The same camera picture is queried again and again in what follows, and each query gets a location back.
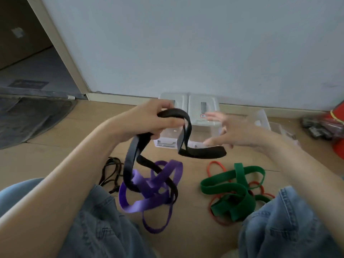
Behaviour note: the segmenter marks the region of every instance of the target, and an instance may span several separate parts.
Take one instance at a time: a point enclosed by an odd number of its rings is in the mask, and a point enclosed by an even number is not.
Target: black elastic band
[[[115,165],[114,171],[112,172],[111,175],[109,175],[107,178],[105,178],[105,169],[106,169],[107,166],[110,166],[110,165]],[[104,186],[107,183],[113,181],[114,182],[114,188],[109,191],[110,194],[119,191],[119,185],[118,185],[117,181],[118,181],[118,178],[121,176],[122,165],[123,165],[123,163],[121,163],[121,160],[119,160],[119,158],[117,158],[117,157],[109,157],[108,160],[106,161],[105,166],[103,167],[103,170],[102,170],[102,173],[101,173],[101,179],[99,181],[99,185],[100,186]],[[115,173],[117,173],[115,179],[109,179]]]
[[[208,147],[203,149],[193,149],[187,146],[187,142],[190,138],[192,125],[189,115],[181,109],[167,109],[161,111],[157,114],[161,118],[181,118],[187,121],[187,126],[183,126],[183,130],[177,139],[178,154],[181,156],[193,157],[198,159],[216,159],[226,156],[227,152],[222,146]],[[123,181],[127,188],[131,191],[140,192],[139,188],[131,181],[132,179],[132,169],[134,167],[135,160],[145,167],[153,169],[157,174],[161,172],[161,168],[155,165],[152,161],[141,156],[142,151],[148,145],[152,133],[144,133],[136,135],[129,146],[126,159],[123,166]],[[173,183],[170,178],[167,178],[166,184],[171,189],[171,193],[175,195],[174,202],[178,197],[177,186]]]

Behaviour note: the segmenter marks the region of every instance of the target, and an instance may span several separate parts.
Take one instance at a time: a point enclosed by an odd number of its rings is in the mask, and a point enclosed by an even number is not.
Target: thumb
[[[185,124],[184,119],[180,118],[159,118],[159,128],[178,128]]]
[[[212,146],[218,146],[218,145],[222,145],[222,144],[226,144],[226,134],[218,136],[218,137],[212,137],[212,138],[208,138],[206,139],[203,144],[208,146],[208,147],[212,147]]]

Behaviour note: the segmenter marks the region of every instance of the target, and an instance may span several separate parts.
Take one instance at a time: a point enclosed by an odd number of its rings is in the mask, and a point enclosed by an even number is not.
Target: green ribbon
[[[263,175],[259,185],[249,187],[246,175],[258,172]],[[236,178],[236,183],[223,183],[230,179]],[[211,205],[211,210],[215,216],[223,216],[229,214],[232,221],[245,219],[248,215],[254,212],[256,208],[256,201],[263,201],[268,203],[269,198],[264,195],[252,196],[248,192],[251,189],[258,188],[262,185],[265,178],[265,170],[259,166],[243,167],[242,163],[235,163],[234,170],[227,171],[201,181],[200,189],[204,194],[214,195],[221,193],[228,193],[222,196],[219,201]]]

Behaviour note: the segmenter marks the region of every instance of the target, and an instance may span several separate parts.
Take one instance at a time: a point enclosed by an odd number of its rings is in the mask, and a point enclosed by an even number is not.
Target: forearm
[[[97,127],[0,218],[1,257],[58,254],[77,212],[119,142],[118,132],[113,128],[107,122]]]
[[[344,181],[281,136],[271,137],[265,151],[344,250]]]

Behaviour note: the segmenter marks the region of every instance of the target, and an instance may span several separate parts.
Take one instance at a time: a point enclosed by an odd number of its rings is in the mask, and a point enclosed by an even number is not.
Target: white wall
[[[330,109],[344,0],[43,0],[92,91]]]

